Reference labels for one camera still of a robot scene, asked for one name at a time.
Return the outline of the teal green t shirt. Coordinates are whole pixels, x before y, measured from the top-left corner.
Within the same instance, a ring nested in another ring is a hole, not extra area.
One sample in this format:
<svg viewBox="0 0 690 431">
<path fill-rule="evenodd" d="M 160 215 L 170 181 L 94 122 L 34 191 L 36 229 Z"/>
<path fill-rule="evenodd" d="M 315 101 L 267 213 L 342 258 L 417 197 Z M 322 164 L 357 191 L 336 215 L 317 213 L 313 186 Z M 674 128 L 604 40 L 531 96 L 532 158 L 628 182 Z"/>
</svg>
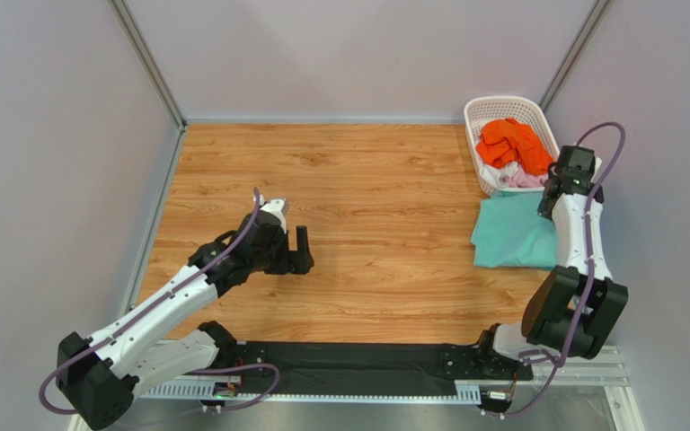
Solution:
<svg viewBox="0 0 690 431">
<path fill-rule="evenodd" d="M 536 192 L 483 200 L 470 238 L 473 264 L 481 268 L 553 268 L 558 235 L 553 222 L 537 214 L 541 200 Z"/>
</svg>

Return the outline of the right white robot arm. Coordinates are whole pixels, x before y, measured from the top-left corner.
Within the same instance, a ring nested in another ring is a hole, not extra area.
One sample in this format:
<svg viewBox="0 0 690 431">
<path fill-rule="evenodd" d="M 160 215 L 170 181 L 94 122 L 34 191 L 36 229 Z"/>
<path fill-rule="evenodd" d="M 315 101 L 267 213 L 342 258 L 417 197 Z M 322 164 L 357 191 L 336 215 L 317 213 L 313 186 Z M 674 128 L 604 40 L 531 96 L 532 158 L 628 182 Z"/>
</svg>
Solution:
<svg viewBox="0 0 690 431">
<path fill-rule="evenodd" d="M 483 378 L 506 379 L 539 360 L 595 358 L 627 305 L 628 289 L 613 280 L 603 252 L 596 169 L 593 151 L 565 146 L 548 168 L 543 194 L 522 197 L 518 215 L 556 234 L 556 262 L 520 323 L 481 334 L 473 368 Z"/>
</svg>

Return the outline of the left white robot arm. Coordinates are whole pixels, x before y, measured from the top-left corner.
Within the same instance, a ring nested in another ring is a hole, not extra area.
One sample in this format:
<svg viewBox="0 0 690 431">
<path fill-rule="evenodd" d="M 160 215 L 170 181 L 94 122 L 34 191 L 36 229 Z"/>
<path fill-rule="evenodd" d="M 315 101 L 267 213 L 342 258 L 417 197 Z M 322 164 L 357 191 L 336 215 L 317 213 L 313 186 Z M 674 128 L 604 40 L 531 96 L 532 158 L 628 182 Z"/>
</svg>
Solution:
<svg viewBox="0 0 690 431">
<path fill-rule="evenodd" d="M 76 332 L 57 347 L 50 380 L 69 402 L 68 414 L 92 430 L 122 418 L 143 394 L 183 374 L 231 362 L 235 341 L 219 324 L 206 322 L 186 337 L 160 340 L 186 318 L 212 304 L 250 275 L 305 275 L 314 266 L 306 226 L 289 246 L 286 203 L 273 199 L 247 215 L 238 229 L 199 246 L 154 295 L 88 337 Z"/>
</svg>

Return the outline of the pink t shirt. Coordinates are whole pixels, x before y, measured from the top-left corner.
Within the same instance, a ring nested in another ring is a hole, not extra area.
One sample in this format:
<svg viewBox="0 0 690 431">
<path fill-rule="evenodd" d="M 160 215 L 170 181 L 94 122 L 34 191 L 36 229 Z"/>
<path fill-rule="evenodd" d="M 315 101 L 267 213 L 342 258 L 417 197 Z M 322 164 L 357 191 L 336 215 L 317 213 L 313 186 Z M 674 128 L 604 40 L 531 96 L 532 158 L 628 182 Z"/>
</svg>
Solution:
<svg viewBox="0 0 690 431">
<path fill-rule="evenodd" d="M 528 173 L 519 163 L 513 162 L 504 169 L 501 180 L 511 188 L 531 189 L 542 188 L 548 180 L 548 174 Z"/>
</svg>

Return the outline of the white plastic laundry basket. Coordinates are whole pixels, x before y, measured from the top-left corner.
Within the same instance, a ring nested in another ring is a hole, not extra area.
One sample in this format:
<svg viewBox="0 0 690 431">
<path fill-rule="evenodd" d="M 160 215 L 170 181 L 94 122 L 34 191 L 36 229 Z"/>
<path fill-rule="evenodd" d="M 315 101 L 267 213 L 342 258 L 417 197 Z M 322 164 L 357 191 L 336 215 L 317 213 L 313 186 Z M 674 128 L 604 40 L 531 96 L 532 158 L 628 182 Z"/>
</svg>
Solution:
<svg viewBox="0 0 690 431">
<path fill-rule="evenodd" d="M 482 178 L 484 162 L 476 152 L 480 142 L 482 127 L 495 119 L 513 118 L 529 125 L 542 140 L 545 149 L 556 160 L 559 147 L 542 109 L 533 101 L 512 95 L 486 96 L 474 98 L 464 107 L 465 133 L 470 149 L 473 167 L 481 190 L 488 196 L 500 196 L 519 193 L 541 193 L 544 188 L 531 189 L 495 189 Z"/>
</svg>

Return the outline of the white t shirt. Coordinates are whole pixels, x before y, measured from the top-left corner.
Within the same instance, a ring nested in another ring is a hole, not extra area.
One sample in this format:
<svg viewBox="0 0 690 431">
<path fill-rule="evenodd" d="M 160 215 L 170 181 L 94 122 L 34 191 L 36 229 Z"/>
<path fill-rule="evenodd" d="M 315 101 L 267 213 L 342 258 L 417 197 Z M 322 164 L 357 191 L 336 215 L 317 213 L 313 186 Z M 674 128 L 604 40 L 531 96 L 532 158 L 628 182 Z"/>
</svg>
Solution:
<svg viewBox="0 0 690 431">
<path fill-rule="evenodd" d="M 518 162 L 507 163 L 502 168 L 484 163 L 482 165 L 482 178 L 495 189 L 507 189 L 511 187 L 509 179 L 518 172 L 519 168 Z"/>
</svg>

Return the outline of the orange t shirt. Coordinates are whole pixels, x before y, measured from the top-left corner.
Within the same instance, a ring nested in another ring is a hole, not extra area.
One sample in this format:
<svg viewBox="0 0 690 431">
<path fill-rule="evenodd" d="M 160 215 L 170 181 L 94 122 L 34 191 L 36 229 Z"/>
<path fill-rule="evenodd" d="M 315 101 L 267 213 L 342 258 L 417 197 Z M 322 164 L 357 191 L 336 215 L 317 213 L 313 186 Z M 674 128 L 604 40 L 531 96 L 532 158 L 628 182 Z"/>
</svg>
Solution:
<svg viewBox="0 0 690 431">
<path fill-rule="evenodd" d="M 485 124 L 476 152 L 491 167 L 502 169 L 517 162 L 530 175 L 544 175 L 553 158 L 527 124 L 516 119 L 495 119 Z"/>
</svg>

